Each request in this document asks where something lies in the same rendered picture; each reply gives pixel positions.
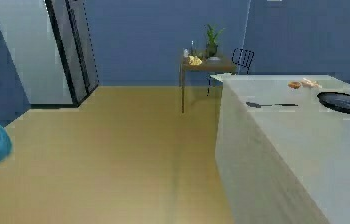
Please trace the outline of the brown side table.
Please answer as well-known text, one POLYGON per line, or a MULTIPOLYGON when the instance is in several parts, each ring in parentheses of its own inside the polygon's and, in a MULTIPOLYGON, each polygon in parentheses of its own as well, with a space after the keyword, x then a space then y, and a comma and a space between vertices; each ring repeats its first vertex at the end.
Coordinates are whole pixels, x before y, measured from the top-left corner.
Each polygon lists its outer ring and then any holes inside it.
POLYGON ((179 63, 179 87, 181 89, 181 112, 185 112, 185 74, 191 72, 234 73, 237 66, 226 56, 219 56, 218 60, 205 59, 200 65, 190 65, 185 57, 179 63))

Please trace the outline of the green potted house plant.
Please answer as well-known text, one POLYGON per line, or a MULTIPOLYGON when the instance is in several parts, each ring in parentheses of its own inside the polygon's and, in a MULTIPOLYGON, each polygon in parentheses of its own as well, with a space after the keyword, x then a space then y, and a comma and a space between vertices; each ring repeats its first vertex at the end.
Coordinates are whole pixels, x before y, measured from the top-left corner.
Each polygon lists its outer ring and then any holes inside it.
POLYGON ((210 24, 207 24, 206 28, 207 28, 206 56, 210 58, 210 57, 214 57, 218 52, 217 39, 219 35, 224 31, 224 29, 220 29, 219 31, 216 31, 215 28, 210 24))

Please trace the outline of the black spatula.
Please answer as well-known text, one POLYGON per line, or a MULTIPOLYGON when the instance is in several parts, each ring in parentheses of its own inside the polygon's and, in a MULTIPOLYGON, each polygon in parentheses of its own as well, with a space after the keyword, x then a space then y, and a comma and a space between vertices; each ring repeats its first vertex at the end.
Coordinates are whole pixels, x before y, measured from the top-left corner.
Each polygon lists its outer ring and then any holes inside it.
POLYGON ((253 108, 262 108, 262 107, 272 107, 272 106, 281 106, 281 107, 298 107, 299 105, 297 104, 259 104, 259 103, 255 103, 255 102, 246 102, 246 105, 249 107, 253 107, 253 108))

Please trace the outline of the pale grey kitchen counter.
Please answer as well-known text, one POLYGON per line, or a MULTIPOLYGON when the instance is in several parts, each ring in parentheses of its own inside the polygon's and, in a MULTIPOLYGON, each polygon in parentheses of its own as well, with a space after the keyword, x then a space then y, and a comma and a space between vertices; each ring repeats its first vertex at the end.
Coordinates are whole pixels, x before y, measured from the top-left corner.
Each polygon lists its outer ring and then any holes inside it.
POLYGON ((350 114, 317 98, 350 84, 315 75, 321 88, 292 89, 293 79, 222 79, 215 160, 234 224, 350 224, 350 114))

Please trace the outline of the pale bread piece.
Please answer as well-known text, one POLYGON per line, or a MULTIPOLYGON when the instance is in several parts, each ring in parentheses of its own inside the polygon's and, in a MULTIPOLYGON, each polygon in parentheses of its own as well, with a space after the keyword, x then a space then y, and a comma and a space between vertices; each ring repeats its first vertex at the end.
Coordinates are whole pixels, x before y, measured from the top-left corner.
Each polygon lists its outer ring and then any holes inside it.
POLYGON ((302 81, 301 81, 301 84, 304 86, 304 87, 310 87, 310 88, 321 88, 321 85, 318 84, 316 81, 312 81, 312 80, 309 80, 307 78, 303 78, 302 81))

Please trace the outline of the grey fridge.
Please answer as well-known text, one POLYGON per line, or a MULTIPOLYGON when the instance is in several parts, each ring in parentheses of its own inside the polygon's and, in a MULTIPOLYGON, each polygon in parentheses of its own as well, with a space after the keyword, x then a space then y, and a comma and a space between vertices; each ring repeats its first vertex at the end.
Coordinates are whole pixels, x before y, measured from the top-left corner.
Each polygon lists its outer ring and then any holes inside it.
POLYGON ((34 108, 80 106, 98 87, 86 0, 71 0, 82 42, 87 94, 65 0, 0 0, 0 30, 34 108))

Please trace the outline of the black round pan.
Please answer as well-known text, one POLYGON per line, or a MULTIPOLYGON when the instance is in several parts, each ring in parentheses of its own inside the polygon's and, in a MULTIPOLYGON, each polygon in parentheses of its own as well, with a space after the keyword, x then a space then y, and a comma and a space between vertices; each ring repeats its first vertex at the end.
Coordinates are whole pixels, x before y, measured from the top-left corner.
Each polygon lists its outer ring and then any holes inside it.
POLYGON ((350 114, 350 94, 342 92, 320 92, 317 94, 317 98, 326 108, 350 114))

